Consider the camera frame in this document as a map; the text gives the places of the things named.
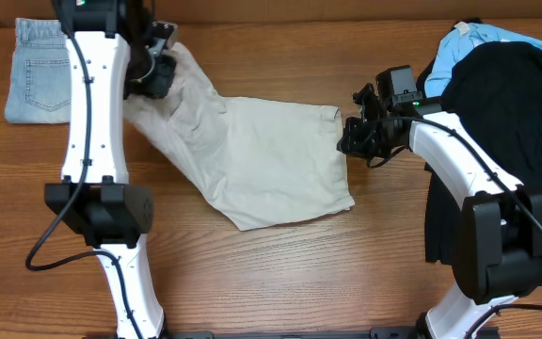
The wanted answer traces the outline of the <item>beige khaki shorts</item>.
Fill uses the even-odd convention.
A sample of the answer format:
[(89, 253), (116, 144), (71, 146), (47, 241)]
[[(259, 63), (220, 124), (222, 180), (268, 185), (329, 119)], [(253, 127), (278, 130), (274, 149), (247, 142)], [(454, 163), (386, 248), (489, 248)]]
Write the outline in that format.
[(183, 44), (168, 54), (177, 67), (167, 96), (132, 95), (124, 117), (239, 230), (354, 206), (337, 106), (223, 97)]

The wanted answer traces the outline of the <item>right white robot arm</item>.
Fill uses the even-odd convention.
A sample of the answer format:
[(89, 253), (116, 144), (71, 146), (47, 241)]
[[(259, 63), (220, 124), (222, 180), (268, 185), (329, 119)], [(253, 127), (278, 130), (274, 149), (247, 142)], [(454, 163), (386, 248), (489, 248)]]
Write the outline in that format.
[(403, 150), (421, 157), (460, 211), (454, 285), (415, 325), (373, 328), (373, 338), (496, 338), (485, 326), (542, 286), (542, 190), (525, 186), (472, 139), (438, 97), (416, 88), (408, 66), (389, 68), (352, 96), (340, 152), (377, 168)]

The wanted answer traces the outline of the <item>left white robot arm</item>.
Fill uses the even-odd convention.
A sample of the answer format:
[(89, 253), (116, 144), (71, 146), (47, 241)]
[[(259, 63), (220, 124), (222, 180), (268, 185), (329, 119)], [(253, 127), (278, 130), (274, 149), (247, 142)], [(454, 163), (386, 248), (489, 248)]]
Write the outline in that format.
[(56, 217), (25, 259), (33, 259), (60, 223), (88, 250), (57, 261), (97, 258), (114, 302), (116, 338), (167, 338), (167, 320), (152, 284), (147, 235), (151, 192), (129, 182), (123, 102), (130, 95), (163, 99), (176, 62), (167, 56), (174, 24), (158, 22), (139, 0), (55, 1), (71, 63), (72, 113), (61, 179), (44, 188)]

